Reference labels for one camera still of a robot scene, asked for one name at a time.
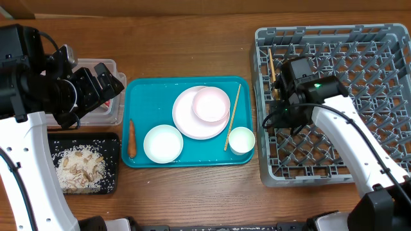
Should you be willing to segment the white bowl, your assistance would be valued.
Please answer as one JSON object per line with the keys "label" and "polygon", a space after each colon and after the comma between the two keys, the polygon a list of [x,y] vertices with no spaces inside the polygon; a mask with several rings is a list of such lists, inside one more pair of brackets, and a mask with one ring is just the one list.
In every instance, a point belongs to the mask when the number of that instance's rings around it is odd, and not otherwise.
{"label": "white bowl", "polygon": [[173,126],[162,124],[153,127],[145,136],[143,149],[146,156],[157,164],[176,160],[184,147],[182,134]]}

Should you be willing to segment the red snack wrapper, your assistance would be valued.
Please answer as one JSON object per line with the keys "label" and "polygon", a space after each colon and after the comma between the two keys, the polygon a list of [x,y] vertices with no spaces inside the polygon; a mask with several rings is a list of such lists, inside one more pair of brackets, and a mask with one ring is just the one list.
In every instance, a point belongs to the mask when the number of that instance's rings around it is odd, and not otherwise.
{"label": "red snack wrapper", "polygon": [[108,110],[110,108],[110,104],[111,104],[111,100],[108,100],[104,102],[103,104],[101,104],[100,107],[103,108],[104,110]]}

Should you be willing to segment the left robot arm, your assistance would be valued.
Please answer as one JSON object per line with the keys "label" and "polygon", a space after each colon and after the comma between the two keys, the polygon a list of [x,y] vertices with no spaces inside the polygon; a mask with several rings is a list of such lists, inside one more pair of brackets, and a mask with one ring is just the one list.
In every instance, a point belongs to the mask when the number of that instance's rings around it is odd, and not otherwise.
{"label": "left robot arm", "polygon": [[48,143],[46,115],[61,130],[80,127],[87,113],[124,85],[105,64],[77,68],[68,46],[47,55],[43,31],[1,28],[1,180],[18,230],[138,230],[131,217],[77,220],[60,188]]}

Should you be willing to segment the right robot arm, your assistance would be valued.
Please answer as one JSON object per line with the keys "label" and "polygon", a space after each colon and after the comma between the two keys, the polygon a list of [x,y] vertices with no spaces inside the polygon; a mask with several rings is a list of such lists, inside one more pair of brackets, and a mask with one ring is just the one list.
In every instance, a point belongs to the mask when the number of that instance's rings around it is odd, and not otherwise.
{"label": "right robot arm", "polygon": [[361,200],[350,213],[328,212],[304,230],[410,230],[410,176],[381,147],[336,76],[319,78],[305,57],[285,61],[274,87],[279,102],[264,128],[295,135],[314,124],[332,142],[353,177]]}

